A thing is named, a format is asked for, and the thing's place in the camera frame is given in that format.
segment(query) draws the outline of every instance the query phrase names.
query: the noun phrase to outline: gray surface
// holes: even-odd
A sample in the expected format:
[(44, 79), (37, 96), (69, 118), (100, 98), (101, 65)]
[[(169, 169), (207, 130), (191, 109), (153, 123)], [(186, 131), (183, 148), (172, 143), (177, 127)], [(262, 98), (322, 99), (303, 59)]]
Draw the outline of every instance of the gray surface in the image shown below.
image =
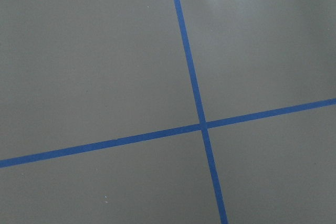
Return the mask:
[(210, 129), (233, 224), (336, 223), (336, 107)]
[(3, 168), (0, 188), (6, 224), (219, 223), (199, 132)]
[(173, 0), (0, 0), (1, 159), (198, 122)]
[[(336, 97), (336, 0), (181, 2), (208, 121)], [(1, 159), (198, 122), (173, 0), (0, 0), (0, 31)], [(335, 113), (210, 130), (230, 224), (336, 222)], [(219, 223), (200, 132), (2, 168), (0, 199), (6, 224)]]
[(181, 0), (208, 120), (336, 97), (336, 0)]

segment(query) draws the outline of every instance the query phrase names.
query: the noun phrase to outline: floor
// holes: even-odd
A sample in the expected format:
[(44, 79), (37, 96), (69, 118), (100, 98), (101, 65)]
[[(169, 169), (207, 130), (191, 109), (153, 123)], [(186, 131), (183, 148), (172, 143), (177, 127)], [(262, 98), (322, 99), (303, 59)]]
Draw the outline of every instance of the floor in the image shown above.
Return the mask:
[(336, 0), (0, 0), (0, 222), (336, 222)]

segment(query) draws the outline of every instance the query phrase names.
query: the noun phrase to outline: blue tape line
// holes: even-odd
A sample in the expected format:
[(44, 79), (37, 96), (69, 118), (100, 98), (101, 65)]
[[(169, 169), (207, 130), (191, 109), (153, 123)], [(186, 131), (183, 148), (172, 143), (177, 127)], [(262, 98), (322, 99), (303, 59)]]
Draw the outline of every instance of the blue tape line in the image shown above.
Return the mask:
[(201, 100), (201, 94), (200, 94), (200, 91), (199, 91), (199, 88), (198, 88), (196, 71), (195, 71), (193, 57), (192, 57), (192, 53), (191, 53), (191, 49), (190, 49), (190, 45), (189, 45), (188, 34), (187, 34), (185, 22), (184, 22), (181, 2), (180, 2), (180, 0), (174, 0), (174, 4), (175, 4), (175, 9), (176, 9), (178, 24), (180, 26), (180, 32), (181, 32), (184, 52), (185, 52), (186, 61), (187, 61), (187, 65), (188, 65), (188, 70), (189, 70), (189, 75), (190, 75), (190, 81), (191, 81), (191, 85), (192, 85), (192, 89), (193, 89), (193, 93), (194, 93), (194, 99), (195, 99), (198, 119), (199, 119), (199, 122), (200, 122), (199, 124), (201, 126), (206, 157), (207, 157), (207, 160), (208, 160), (208, 165), (209, 165), (209, 169), (210, 169), (212, 183), (213, 183), (214, 190), (215, 190), (215, 196), (216, 196), (219, 216), (221, 218), (220, 220), (221, 220), (222, 224), (228, 224), (227, 217), (226, 217), (225, 206), (224, 206), (224, 201), (223, 201), (223, 196), (222, 196), (222, 190), (220, 189), (221, 187), (220, 187), (218, 174), (217, 174), (217, 170), (216, 170), (214, 154), (213, 154), (213, 151), (212, 151), (212, 148), (211, 148), (209, 133), (208, 133), (208, 129), (207, 129), (207, 126), (206, 126), (205, 114), (204, 114), (204, 110), (203, 110), (203, 106), (202, 106), (202, 100)]
[(299, 112), (303, 110), (311, 110), (311, 109), (316, 109), (316, 108), (335, 105), (335, 104), (336, 104), (336, 98), (328, 99), (324, 101), (318, 101), (318, 102), (305, 103), (305, 104), (285, 107), (281, 109), (268, 110), (268, 111), (253, 113), (253, 114), (235, 116), (233, 118), (226, 118), (226, 119), (207, 122), (206, 125), (208, 128), (214, 128), (214, 127), (241, 123), (241, 122), (246, 122), (246, 121), (251, 121), (251, 120), (256, 120), (256, 119), (269, 118), (271, 116), (276, 116), (276, 115), (289, 114), (289, 113)]
[(42, 161), (46, 159), (68, 156), (68, 155), (73, 155), (73, 154), (78, 154), (78, 153), (91, 152), (95, 150), (100, 150), (100, 149), (105, 149), (105, 148), (110, 148), (110, 147), (115, 147), (115, 146), (120, 146), (120, 145), (125, 145), (125, 144), (152, 140), (152, 139), (161, 138), (165, 136), (179, 135), (183, 133), (199, 131), (200, 129), (201, 127), (199, 124), (193, 124), (193, 125), (177, 127), (177, 128), (173, 128), (169, 130), (156, 131), (156, 132), (151, 132), (151, 133), (146, 133), (146, 134), (141, 134), (141, 135), (136, 135), (136, 136), (122, 137), (116, 140), (107, 140), (103, 142), (79, 145), (75, 147), (64, 148), (64, 149), (50, 151), (50, 152), (42, 152), (42, 153), (37, 153), (37, 154), (32, 154), (32, 155), (27, 155), (27, 156), (22, 156), (22, 157), (14, 157), (14, 158), (1, 160), (0, 168), (13, 166), (13, 165), (26, 164), (30, 162)]

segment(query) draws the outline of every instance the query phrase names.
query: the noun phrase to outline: blue tape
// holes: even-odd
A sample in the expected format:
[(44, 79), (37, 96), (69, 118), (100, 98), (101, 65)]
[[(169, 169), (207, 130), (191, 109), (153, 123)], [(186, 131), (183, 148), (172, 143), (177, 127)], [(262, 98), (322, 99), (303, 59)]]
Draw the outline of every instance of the blue tape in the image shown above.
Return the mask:
[(253, 113), (253, 114), (240, 115), (240, 116), (235, 116), (233, 118), (220, 119), (216, 121), (207, 122), (206, 125), (208, 128), (214, 128), (214, 127), (241, 123), (241, 122), (246, 122), (246, 121), (251, 121), (251, 120), (256, 120), (256, 119), (269, 118), (271, 116), (276, 116), (276, 115), (289, 114), (289, 113), (299, 112), (303, 110), (311, 110), (311, 109), (316, 109), (316, 108), (335, 105), (335, 104), (336, 104), (336, 98), (328, 99), (324, 101), (318, 101), (318, 102), (305, 103), (305, 104), (285, 107), (281, 109), (268, 110), (268, 111)]
[(201, 126), (206, 157), (208, 160), (211, 179), (212, 179), (212, 183), (213, 183), (214, 190), (215, 190), (215, 196), (216, 196), (219, 216), (221, 218), (220, 220), (222, 224), (228, 224), (223, 196), (222, 196), (222, 190), (220, 189), (221, 187), (219, 184), (218, 174), (216, 170), (214, 154), (211, 148), (211, 142), (210, 142), (209, 133), (208, 133), (208, 129), (207, 129), (206, 121), (205, 121), (205, 114), (204, 114), (204, 110), (202, 106), (201, 94), (198, 88), (196, 71), (195, 71), (193, 57), (192, 57), (192, 53), (191, 53), (191, 49), (189, 45), (187, 29), (186, 29), (185, 22), (184, 22), (181, 2), (180, 0), (174, 0), (174, 4), (175, 4), (175, 9), (176, 9), (178, 24), (180, 26), (180, 32), (181, 32), (185, 57), (186, 57), (189, 75), (190, 75), (190, 81), (191, 81), (191, 85), (192, 85), (192, 89), (194, 93), (194, 99), (195, 99), (198, 119), (200, 122), (199, 124)]
[(125, 145), (125, 144), (137, 143), (137, 142), (152, 140), (156, 138), (166, 137), (166, 136), (179, 135), (183, 133), (199, 131), (200, 129), (201, 128), (199, 124), (193, 124), (193, 125), (177, 127), (177, 128), (173, 128), (169, 130), (156, 131), (156, 132), (151, 132), (151, 133), (146, 133), (146, 134), (141, 134), (141, 135), (136, 135), (136, 136), (122, 137), (116, 140), (107, 140), (103, 142), (79, 145), (75, 147), (64, 148), (64, 149), (50, 151), (50, 152), (42, 152), (42, 153), (37, 153), (37, 154), (32, 154), (32, 155), (27, 155), (27, 156), (22, 156), (22, 157), (14, 157), (14, 158), (1, 160), (0, 168), (13, 166), (13, 165), (26, 164), (30, 162), (42, 161), (42, 160), (56, 158), (56, 157), (63, 157), (63, 156), (68, 156), (68, 155), (73, 155), (73, 154), (79, 154), (79, 153), (84, 153), (84, 152), (91, 152), (95, 150), (101, 150), (101, 149)]

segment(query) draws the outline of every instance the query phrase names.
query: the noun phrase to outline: painter's tape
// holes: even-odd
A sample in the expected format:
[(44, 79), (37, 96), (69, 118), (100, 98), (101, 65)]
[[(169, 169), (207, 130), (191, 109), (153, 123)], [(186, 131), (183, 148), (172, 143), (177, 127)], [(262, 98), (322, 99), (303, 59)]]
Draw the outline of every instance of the painter's tape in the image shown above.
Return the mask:
[(26, 164), (26, 163), (36, 162), (36, 161), (42, 161), (42, 160), (56, 158), (56, 157), (63, 157), (63, 156), (68, 156), (68, 155), (73, 155), (73, 154), (79, 154), (79, 153), (84, 153), (84, 152), (91, 152), (91, 151), (101, 150), (105, 148), (126, 145), (126, 144), (131, 144), (131, 143), (137, 143), (137, 142), (152, 140), (156, 138), (166, 137), (166, 136), (179, 135), (183, 133), (199, 131), (200, 129), (201, 128), (199, 124), (193, 124), (193, 125), (177, 127), (177, 128), (173, 128), (169, 130), (162, 130), (162, 131), (156, 131), (156, 132), (151, 132), (151, 133), (146, 133), (146, 134), (141, 134), (141, 135), (122, 137), (116, 140), (107, 140), (103, 142), (79, 145), (75, 147), (64, 148), (64, 149), (50, 151), (50, 152), (42, 152), (42, 153), (37, 153), (37, 154), (32, 154), (32, 155), (27, 155), (27, 156), (14, 157), (14, 158), (1, 160), (0, 168), (13, 166), (13, 165)]
[(190, 75), (190, 81), (191, 81), (191, 85), (192, 85), (192, 89), (193, 89), (193, 93), (194, 93), (194, 99), (195, 99), (198, 119), (199, 119), (199, 122), (200, 122), (199, 124), (201, 126), (206, 157), (207, 157), (207, 160), (208, 160), (211, 179), (212, 179), (212, 183), (213, 183), (214, 190), (215, 190), (215, 196), (216, 196), (219, 216), (221, 218), (220, 222), (222, 224), (228, 224), (227, 217), (226, 217), (226, 211), (225, 211), (225, 207), (224, 207), (222, 191), (220, 189), (221, 187), (220, 187), (220, 184), (219, 184), (218, 174), (217, 174), (217, 170), (216, 170), (215, 159), (214, 159), (213, 151), (212, 151), (212, 148), (211, 148), (211, 142), (210, 142), (210, 139), (209, 139), (208, 129), (207, 129), (207, 126), (206, 126), (206, 120), (205, 120), (204, 110), (203, 110), (203, 106), (202, 106), (201, 94), (200, 94), (200, 91), (199, 91), (200, 89), (198, 88), (196, 71), (195, 71), (195, 67), (194, 67), (194, 62), (193, 62), (193, 57), (192, 57), (192, 53), (191, 53), (191, 49), (190, 49), (189, 40), (188, 40), (187, 29), (186, 29), (185, 22), (184, 22), (181, 1), (180, 0), (174, 0), (174, 4), (175, 4), (175, 9), (176, 9), (178, 24), (180, 26), (180, 32), (181, 32), (185, 57), (186, 57), (188, 70), (189, 70), (189, 75)]
[(311, 110), (311, 109), (331, 106), (335, 104), (336, 104), (336, 98), (328, 99), (324, 101), (318, 101), (318, 102), (305, 103), (305, 104), (285, 107), (281, 109), (268, 110), (268, 111), (263, 111), (263, 112), (247, 114), (247, 115), (240, 115), (240, 116), (235, 116), (233, 118), (220, 119), (216, 121), (207, 122), (206, 125), (208, 128), (214, 128), (214, 127), (220, 127), (220, 126), (241, 123), (241, 122), (246, 122), (246, 121), (251, 121), (251, 120), (256, 120), (256, 119), (269, 118), (271, 116), (276, 116), (276, 115), (283, 115), (283, 114), (289, 114), (289, 113), (294, 113), (294, 112), (299, 112), (299, 111), (304, 111), (304, 110)]

